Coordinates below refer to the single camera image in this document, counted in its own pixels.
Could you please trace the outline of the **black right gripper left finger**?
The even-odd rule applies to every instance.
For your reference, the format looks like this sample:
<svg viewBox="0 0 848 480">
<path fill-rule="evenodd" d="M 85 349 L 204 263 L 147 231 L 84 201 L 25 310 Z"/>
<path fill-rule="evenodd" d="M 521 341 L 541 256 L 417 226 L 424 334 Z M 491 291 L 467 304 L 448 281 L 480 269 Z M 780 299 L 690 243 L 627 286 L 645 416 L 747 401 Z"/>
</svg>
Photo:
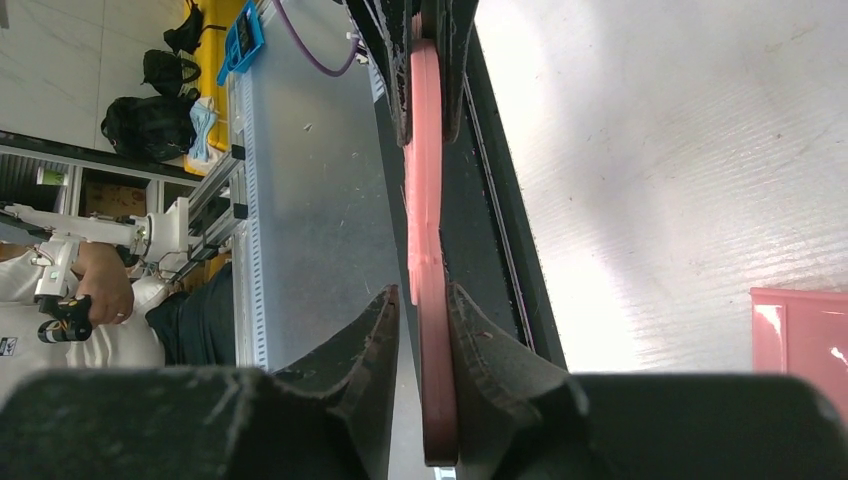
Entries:
<svg viewBox="0 0 848 480">
<path fill-rule="evenodd" d="M 399 327 L 398 288 L 388 285 L 350 324 L 275 373 L 285 478 L 387 477 Z"/>
</svg>

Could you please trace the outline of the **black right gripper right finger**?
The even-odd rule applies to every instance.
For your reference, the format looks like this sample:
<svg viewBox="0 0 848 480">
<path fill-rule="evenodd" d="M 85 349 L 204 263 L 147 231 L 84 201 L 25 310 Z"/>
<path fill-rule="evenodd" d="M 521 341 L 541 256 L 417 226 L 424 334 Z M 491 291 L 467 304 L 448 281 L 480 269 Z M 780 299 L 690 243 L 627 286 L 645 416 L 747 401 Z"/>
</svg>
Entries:
<svg viewBox="0 0 848 480">
<path fill-rule="evenodd" d="M 461 479 L 587 479 L 589 401 L 564 369 L 448 287 Z"/>
</svg>

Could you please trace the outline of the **pink hand brush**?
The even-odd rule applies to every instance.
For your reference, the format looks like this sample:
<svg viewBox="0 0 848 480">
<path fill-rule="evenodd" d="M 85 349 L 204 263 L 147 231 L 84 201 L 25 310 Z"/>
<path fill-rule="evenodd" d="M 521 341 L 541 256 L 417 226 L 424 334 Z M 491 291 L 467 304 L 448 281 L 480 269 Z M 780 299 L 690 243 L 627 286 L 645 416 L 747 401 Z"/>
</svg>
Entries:
<svg viewBox="0 0 848 480">
<path fill-rule="evenodd" d="M 404 147 L 407 266 L 419 329 L 420 393 L 425 463 L 452 467 L 458 459 L 458 417 L 446 279 L 440 239 L 442 94 L 436 43 L 412 17 L 411 139 Z"/>
</svg>

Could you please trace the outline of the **pink dustpan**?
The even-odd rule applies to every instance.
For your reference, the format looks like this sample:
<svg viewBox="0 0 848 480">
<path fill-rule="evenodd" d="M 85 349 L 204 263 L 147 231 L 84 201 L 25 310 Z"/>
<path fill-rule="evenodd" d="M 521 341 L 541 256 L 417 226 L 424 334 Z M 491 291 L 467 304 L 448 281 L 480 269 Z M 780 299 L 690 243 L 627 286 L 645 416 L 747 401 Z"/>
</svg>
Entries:
<svg viewBox="0 0 848 480">
<path fill-rule="evenodd" d="M 753 288 L 752 363 L 804 379 L 847 418 L 847 295 Z"/>
</svg>

